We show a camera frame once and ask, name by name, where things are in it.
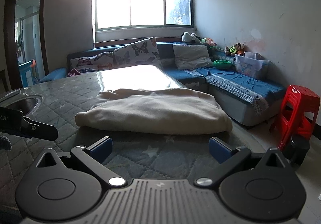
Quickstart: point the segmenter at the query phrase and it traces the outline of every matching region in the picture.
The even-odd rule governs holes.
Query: blue sofa
[[[182,42],[157,43],[159,57],[163,71],[178,80],[190,89],[202,91],[213,95],[222,109],[233,119],[245,126],[254,126],[265,121],[279,112],[285,94],[285,88],[271,81],[258,81],[236,73],[235,71],[220,71],[216,68],[203,69],[199,72],[188,73],[178,70],[174,62],[173,44]],[[231,60],[224,53],[210,49],[207,44],[209,56],[212,60]],[[70,70],[70,60],[74,58],[91,57],[104,52],[113,52],[122,45],[109,46],[71,53],[67,55],[67,70],[60,68],[49,74],[48,80],[65,77]]]

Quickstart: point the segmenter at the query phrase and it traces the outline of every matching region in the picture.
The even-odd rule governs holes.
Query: doorway
[[[12,89],[39,83],[48,73],[44,0],[5,0],[4,48]]]

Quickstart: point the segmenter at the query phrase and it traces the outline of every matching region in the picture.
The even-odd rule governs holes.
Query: orange object
[[[288,103],[292,105],[293,110],[286,109]],[[294,133],[302,135],[307,140],[311,138],[319,107],[320,97],[310,89],[298,85],[288,87],[281,111],[270,127],[270,132],[276,127],[281,133],[278,146],[281,151]],[[313,113],[312,122],[304,116],[305,112]]]

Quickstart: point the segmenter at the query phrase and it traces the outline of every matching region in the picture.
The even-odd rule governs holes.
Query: gray fuzzy object
[[[0,150],[10,151],[12,148],[11,142],[6,136],[0,135]]]

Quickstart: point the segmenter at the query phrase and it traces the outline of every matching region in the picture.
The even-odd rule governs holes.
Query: window frame
[[[96,32],[99,31],[108,31],[115,29],[124,29],[124,28],[143,28],[143,27],[178,27],[178,28],[194,28],[194,0],[191,0],[191,25],[168,25],[166,24],[166,0],[163,0],[164,6],[164,24],[163,25],[131,25],[132,20],[130,16],[130,25],[129,26],[116,26],[116,27],[108,27],[108,28],[98,28],[98,18],[97,18],[97,0],[95,0],[95,28]]]

